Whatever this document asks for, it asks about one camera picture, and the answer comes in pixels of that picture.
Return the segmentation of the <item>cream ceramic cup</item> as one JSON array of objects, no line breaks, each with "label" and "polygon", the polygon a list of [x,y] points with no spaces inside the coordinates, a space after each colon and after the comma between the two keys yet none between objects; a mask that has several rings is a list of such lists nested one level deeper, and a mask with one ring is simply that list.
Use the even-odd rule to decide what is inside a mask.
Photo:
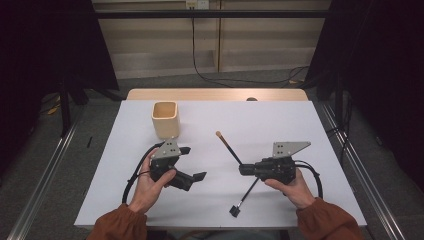
[{"label": "cream ceramic cup", "polygon": [[160,139],[168,139],[179,136],[180,120],[178,104],[176,102],[156,102],[153,105],[151,118],[156,135]]}]

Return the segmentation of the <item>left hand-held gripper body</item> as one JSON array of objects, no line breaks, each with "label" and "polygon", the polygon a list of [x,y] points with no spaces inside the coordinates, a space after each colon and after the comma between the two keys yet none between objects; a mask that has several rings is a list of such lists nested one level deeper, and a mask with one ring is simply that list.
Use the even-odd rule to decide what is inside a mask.
[{"label": "left hand-held gripper body", "polygon": [[154,181],[159,180],[166,172],[174,169],[180,155],[177,142],[174,139],[166,140],[151,156],[150,177]]}]

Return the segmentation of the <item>black curtain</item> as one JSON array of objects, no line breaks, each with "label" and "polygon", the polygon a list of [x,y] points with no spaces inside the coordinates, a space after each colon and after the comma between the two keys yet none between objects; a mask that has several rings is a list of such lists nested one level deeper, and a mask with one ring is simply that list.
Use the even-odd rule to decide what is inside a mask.
[{"label": "black curtain", "polygon": [[35,126],[42,98],[118,83],[91,0],[0,0],[0,175]]},{"label": "black curtain", "polygon": [[331,0],[306,81],[353,101],[424,190],[424,0]]}]

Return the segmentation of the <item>white power outlet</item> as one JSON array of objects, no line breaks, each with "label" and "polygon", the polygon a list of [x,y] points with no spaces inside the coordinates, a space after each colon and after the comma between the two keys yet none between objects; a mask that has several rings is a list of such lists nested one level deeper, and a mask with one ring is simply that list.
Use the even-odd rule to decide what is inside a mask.
[{"label": "white power outlet", "polygon": [[209,0],[186,0],[188,10],[208,10],[209,7]]}]

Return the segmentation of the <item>person's left hand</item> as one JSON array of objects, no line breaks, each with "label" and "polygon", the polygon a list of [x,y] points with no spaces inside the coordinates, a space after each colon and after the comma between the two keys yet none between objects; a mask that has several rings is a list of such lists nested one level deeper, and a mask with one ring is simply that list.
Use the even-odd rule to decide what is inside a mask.
[{"label": "person's left hand", "polygon": [[153,180],[150,176],[151,157],[157,149],[153,149],[143,160],[137,186],[128,208],[138,214],[145,214],[158,200],[162,189],[175,177],[176,171],[171,169],[164,173],[159,180]]}]

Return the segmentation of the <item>person's right hand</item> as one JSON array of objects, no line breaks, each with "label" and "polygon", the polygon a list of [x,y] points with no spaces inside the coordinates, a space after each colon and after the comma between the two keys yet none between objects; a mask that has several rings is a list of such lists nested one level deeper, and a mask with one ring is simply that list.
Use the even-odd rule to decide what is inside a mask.
[{"label": "person's right hand", "polygon": [[267,179],[265,184],[282,192],[297,209],[305,209],[315,202],[315,197],[312,195],[299,169],[296,170],[295,179],[288,185],[275,179]]}]

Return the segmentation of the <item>thin black makeup brush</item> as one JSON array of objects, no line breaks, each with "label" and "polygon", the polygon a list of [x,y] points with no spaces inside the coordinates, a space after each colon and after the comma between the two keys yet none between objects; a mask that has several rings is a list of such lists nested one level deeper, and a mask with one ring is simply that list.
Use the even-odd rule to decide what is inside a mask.
[{"label": "thin black makeup brush", "polygon": [[246,198],[249,196],[249,194],[251,193],[251,191],[253,190],[253,188],[255,187],[255,185],[258,182],[258,178],[255,179],[255,181],[252,183],[252,185],[249,187],[249,189],[246,191],[246,193],[243,195],[242,199],[239,201],[239,203],[237,205],[233,205],[231,207],[231,209],[229,210],[229,213],[237,218],[239,213],[240,213],[240,207],[241,205],[244,203],[244,201],[246,200]]}]

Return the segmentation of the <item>long background desk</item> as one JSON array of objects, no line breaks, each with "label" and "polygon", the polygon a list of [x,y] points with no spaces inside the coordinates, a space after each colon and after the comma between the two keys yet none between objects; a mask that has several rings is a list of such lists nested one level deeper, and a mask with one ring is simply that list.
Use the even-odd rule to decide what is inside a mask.
[{"label": "long background desk", "polygon": [[99,19],[326,18],[328,10],[98,10]]}]

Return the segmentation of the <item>white table sheet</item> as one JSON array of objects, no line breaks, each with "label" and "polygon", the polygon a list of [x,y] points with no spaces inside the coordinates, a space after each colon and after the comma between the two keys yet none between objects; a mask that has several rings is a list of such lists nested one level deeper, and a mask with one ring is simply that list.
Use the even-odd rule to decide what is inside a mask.
[{"label": "white table sheet", "polygon": [[[255,181],[242,176],[238,162],[215,132],[220,131],[242,163],[272,154],[274,142],[306,142],[296,158],[311,164],[319,177],[303,173],[314,194],[351,214],[359,225],[366,220],[339,165],[310,101],[181,101],[181,133],[177,142],[191,148],[176,164],[179,171],[206,172],[189,191],[166,188],[149,210],[152,229],[278,229],[297,224],[292,203],[280,192],[257,182],[237,218],[229,210]],[[150,101],[121,104],[94,178],[75,220],[91,228],[101,215],[119,206],[127,180],[144,153],[158,138]]]}]

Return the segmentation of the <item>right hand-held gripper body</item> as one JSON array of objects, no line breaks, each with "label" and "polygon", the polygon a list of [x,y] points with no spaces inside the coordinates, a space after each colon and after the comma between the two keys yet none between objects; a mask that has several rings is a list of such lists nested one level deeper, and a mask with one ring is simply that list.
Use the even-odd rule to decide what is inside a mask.
[{"label": "right hand-held gripper body", "polygon": [[274,142],[272,156],[254,164],[254,175],[262,181],[275,179],[283,184],[296,177],[296,165],[292,156],[310,146],[306,142]]}]

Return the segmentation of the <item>wooden table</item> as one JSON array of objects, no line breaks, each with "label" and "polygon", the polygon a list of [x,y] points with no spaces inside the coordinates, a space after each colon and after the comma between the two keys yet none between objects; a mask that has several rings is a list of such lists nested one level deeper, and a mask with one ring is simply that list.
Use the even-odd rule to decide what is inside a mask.
[{"label": "wooden table", "polygon": [[274,88],[148,88],[132,89],[128,100],[159,101],[307,101],[301,89]]}]

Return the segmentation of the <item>metal floor rail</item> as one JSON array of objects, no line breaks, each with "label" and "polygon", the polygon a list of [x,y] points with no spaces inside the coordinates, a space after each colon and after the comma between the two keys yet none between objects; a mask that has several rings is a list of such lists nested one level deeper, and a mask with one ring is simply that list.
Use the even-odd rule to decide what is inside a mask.
[{"label": "metal floor rail", "polygon": [[368,171],[357,154],[356,149],[348,139],[347,133],[337,125],[334,110],[328,103],[322,105],[322,110],[326,116],[326,121],[333,128],[333,132],[341,145],[342,155],[346,157],[355,172],[355,175],[358,178],[358,181],[360,182],[371,206],[377,214],[380,223],[388,235],[388,238],[390,240],[406,240],[394,215],[392,214],[392,211],[376,188]]},{"label": "metal floor rail", "polygon": [[60,166],[67,149],[73,139],[77,126],[80,122],[82,112],[78,112],[74,117],[74,122],[65,134],[60,138],[55,151],[53,152],[46,169],[38,181],[35,190],[27,201],[25,207],[21,211],[17,221],[15,222],[10,234],[6,240],[25,240],[29,230],[35,220],[35,217],[47,195],[52,184],[53,178]]}]

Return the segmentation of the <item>makeup brush with gold ferrule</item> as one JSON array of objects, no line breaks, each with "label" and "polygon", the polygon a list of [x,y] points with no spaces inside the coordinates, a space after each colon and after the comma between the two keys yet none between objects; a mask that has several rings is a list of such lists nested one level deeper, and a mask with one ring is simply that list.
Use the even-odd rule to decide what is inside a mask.
[{"label": "makeup brush with gold ferrule", "polygon": [[230,154],[234,157],[234,159],[238,162],[238,164],[242,165],[243,163],[241,162],[241,160],[239,159],[237,154],[234,152],[234,150],[231,148],[229,143],[226,141],[226,139],[224,138],[222,133],[220,131],[216,131],[215,134],[221,140],[221,142],[224,144],[224,146],[227,148],[227,150],[230,152]]}]

